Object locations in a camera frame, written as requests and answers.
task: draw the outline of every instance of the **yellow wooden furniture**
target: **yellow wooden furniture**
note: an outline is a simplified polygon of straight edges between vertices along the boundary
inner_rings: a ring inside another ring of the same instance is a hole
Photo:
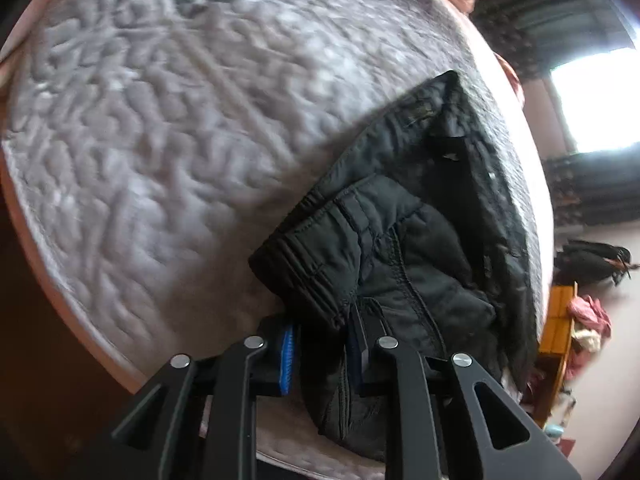
[[[571,332],[574,320],[567,313],[567,305],[578,293],[578,286],[551,287],[545,328],[540,339],[536,368],[545,374],[538,386],[532,417],[542,428],[551,414],[566,370],[571,350]]]

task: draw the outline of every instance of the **quilted bedspread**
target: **quilted bedspread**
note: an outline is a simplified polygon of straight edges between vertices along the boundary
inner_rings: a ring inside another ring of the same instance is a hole
[[[522,168],[440,0],[56,0],[2,148],[51,281],[120,366],[149,376],[279,309],[249,255],[373,114],[450,69],[503,161],[541,312]],[[270,460],[382,474],[319,437],[298,400],[259,412]]]

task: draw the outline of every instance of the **window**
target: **window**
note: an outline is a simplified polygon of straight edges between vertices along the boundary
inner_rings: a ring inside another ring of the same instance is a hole
[[[579,152],[640,141],[640,54],[620,48],[551,71],[562,113]]]

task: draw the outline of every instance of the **wooden floor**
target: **wooden floor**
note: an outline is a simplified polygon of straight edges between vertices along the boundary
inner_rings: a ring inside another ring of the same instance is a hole
[[[50,306],[1,197],[0,286],[0,430],[40,478],[55,479],[129,394]]]

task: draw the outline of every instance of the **silver screw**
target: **silver screw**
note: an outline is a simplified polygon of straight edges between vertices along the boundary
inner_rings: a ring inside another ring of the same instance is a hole
[[[387,350],[391,350],[398,346],[398,339],[395,337],[391,337],[390,335],[383,335],[380,339],[378,339],[378,345],[380,348],[386,348]]]
[[[251,335],[244,340],[244,346],[247,348],[260,348],[262,345],[264,345],[264,339],[259,335]]]
[[[466,354],[455,354],[453,356],[453,364],[461,368],[466,368],[468,366],[471,366],[472,362],[473,362],[473,359]]]
[[[191,359],[189,359],[188,355],[178,354],[174,355],[169,362],[174,368],[184,368],[189,366],[189,364],[191,363]]]

